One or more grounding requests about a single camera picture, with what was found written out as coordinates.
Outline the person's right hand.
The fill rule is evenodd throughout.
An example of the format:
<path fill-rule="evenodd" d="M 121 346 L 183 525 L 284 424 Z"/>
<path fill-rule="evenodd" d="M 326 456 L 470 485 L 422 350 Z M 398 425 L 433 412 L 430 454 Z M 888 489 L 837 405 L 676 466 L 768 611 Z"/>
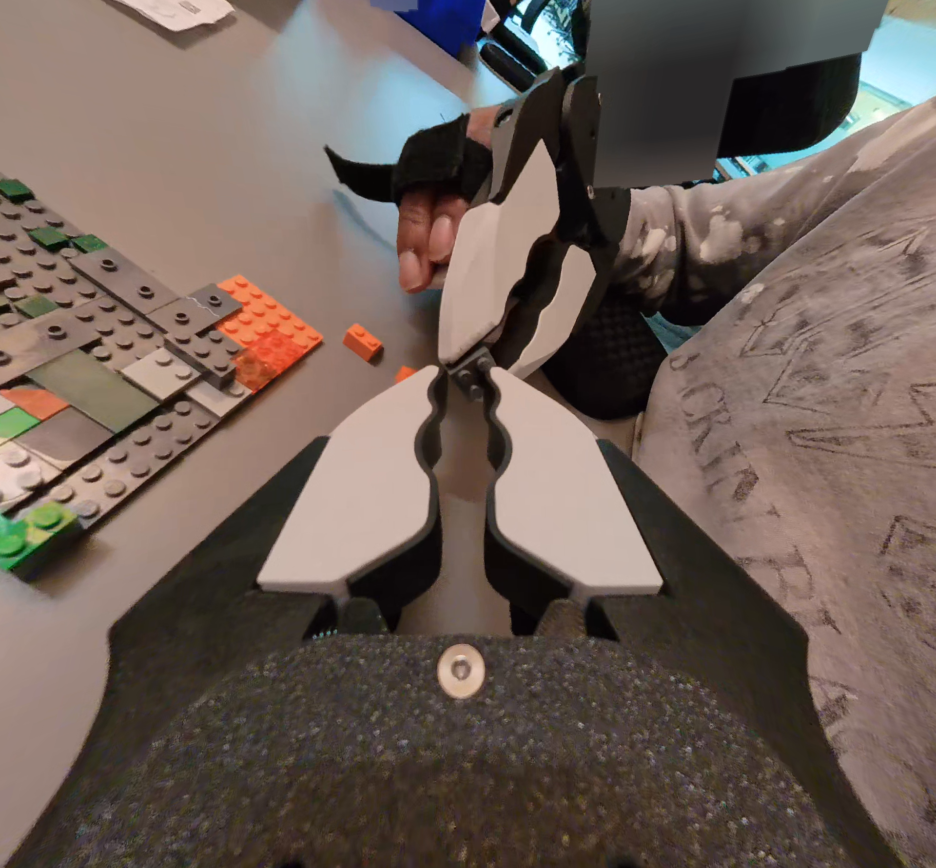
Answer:
<path fill-rule="evenodd" d="M 408 183 L 399 196 L 399 282 L 406 292 L 427 289 L 449 263 L 462 217 L 491 170 L 490 137 L 499 104 L 411 135 L 399 165 Z"/>

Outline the grey and orange lego build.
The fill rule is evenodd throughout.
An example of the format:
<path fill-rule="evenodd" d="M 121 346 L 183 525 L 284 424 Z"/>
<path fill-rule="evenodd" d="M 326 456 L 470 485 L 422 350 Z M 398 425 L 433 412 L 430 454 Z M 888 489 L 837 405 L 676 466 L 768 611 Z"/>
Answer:
<path fill-rule="evenodd" d="M 1 566 L 34 581 L 322 337 L 242 276 L 175 293 L 1 179 Z"/>

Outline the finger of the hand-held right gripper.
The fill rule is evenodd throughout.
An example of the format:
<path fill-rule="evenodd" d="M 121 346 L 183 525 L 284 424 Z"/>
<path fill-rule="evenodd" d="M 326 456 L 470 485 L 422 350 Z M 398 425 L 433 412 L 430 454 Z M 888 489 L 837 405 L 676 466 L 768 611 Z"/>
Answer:
<path fill-rule="evenodd" d="M 532 339 L 510 366 L 511 374 L 526 379 L 566 343 L 595 277 L 589 253 L 580 247 L 570 247 L 564 257 L 555 295 L 539 313 Z"/>
<path fill-rule="evenodd" d="M 534 244 L 559 216 L 555 166 L 539 141 L 504 201 L 473 207 L 461 220 L 440 306 L 440 362 L 457 362 L 501 323 Z"/>

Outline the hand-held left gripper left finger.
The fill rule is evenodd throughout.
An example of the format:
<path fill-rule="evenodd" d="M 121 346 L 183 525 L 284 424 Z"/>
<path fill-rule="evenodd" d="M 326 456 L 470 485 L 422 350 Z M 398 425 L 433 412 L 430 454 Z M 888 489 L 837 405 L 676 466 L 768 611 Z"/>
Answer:
<path fill-rule="evenodd" d="M 259 571 L 263 591 L 349 597 L 426 539 L 446 395 L 446 372 L 425 366 L 335 427 Z"/>

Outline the black office chair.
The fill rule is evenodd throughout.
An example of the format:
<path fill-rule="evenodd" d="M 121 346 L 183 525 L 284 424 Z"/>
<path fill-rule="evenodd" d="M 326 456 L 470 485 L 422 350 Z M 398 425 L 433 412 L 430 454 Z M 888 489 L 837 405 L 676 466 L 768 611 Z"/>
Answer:
<path fill-rule="evenodd" d="M 553 68 L 584 67 L 579 0 L 519 0 L 490 33 L 478 34 L 480 60 L 516 92 Z"/>

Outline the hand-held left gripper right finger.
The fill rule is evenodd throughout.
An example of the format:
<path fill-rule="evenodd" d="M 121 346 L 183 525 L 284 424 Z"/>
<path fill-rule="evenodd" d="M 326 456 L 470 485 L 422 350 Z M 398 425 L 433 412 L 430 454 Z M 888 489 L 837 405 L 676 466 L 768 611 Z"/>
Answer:
<path fill-rule="evenodd" d="M 507 598 L 655 596 L 662 586 L 597 437 L 551 397 L 494 367 L 489 421 L 505 457 L 491 487 L 488 528 L 558 593 L 506 580 Z"/>

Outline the grey spotted sweatshirt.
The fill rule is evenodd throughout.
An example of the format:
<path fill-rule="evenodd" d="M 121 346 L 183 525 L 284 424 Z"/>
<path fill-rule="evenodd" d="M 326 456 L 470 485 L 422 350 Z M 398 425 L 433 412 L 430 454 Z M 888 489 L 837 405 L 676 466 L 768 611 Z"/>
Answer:
<path fill-rule="evenodd" d="M 802 227 L 685 324 L 636 459 L 807 630 L 839 765 L 934 866 L 934 99 L 779 171 Z"/>

